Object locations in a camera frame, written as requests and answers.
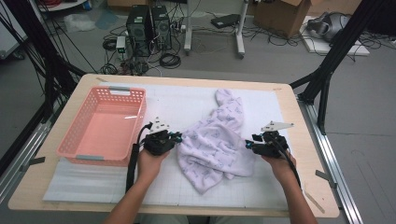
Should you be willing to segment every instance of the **human arm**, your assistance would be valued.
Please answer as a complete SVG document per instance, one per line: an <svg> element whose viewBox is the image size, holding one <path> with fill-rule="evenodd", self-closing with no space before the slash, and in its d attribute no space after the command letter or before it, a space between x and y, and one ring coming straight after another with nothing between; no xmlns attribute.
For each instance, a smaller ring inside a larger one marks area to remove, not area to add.
<svg viewBox="0 0 396 224"><path fill-rule="evenodd" d="M276 179L282 186L288 202L290 223L318 223L301 191L296 177L286 160L264 157L270 163ZM296 165L296 160L290 155L291 161Z"/></svg>
<svg viewBox="0 0 396 224"><path fill-rule="evenodd" d="M145 198L147 190L157 177L161 169L161 163L169 152L161 156L152 156L148 151L143 149L139 153L137 162L137 179L134 185L126 192L119 203L110 212L104 224L117 223L117 224L131 224L133 223L140 205Z"/></svg>

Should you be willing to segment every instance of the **white plastic bag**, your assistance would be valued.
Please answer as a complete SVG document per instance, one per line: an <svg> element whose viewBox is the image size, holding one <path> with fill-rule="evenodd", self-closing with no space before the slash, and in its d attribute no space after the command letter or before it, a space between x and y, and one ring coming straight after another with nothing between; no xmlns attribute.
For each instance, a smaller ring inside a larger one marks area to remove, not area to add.
<svg viewBox="0 0 396 224"><path fill-rule="evenodd" d="M85 14L71 14L64 17L67 33L77 31L90 31L95 28L95 23Z"/></svg>

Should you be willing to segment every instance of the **crumpled towel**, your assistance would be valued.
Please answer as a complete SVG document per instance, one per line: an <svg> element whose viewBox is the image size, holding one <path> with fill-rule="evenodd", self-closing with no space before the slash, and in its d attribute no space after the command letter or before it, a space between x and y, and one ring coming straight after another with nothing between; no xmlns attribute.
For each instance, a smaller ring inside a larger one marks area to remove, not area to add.
<svg viewBox="0 0 396 224"><path fill-rule="evenodd" d="M255 156L241 138L244 120L240 98L229 90L217 90L219 108L209 118L183 132L177 160L183 174L201 194L217 185L223 176L252 176Z"/></svg>

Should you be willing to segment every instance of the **human hand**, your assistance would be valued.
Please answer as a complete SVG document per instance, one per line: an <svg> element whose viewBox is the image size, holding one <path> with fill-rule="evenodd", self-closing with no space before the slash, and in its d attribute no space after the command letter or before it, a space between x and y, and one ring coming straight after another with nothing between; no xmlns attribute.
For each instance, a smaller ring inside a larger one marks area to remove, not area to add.
<svg viewBox="0 0 396 224"><path fill-rule="evenodd" d="M294 157L291 156L289 152L287 153L294 166L297 166L297 161L294 159ZM290 181L297 183L294 172L291 170L289 163L284 158L271 158L264 156L262 156L262 158L270 163L274 176L282 186L285 184L289 184Z"/></svg>
<svg viewBox="0 0 396 224"><path fill-rule="evenodd" d="M169 151L163 153L161 156L153 156L146 149L143 149L139 153L137 161L137 182L142 182L146 185L150 185L157 177L161 169L163 159L169 155Z"/></svg>

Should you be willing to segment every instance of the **pink plastic basket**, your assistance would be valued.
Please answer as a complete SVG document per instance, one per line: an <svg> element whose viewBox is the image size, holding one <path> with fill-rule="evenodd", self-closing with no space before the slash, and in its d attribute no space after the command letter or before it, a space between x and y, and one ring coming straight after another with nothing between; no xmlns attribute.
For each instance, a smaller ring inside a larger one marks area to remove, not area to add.
<svg viewBox="0 0 396 224"><path fill-rule="evenodd" d="M93 87L57 149L73 163L128 166L146 112L146 91Z"/></svg>

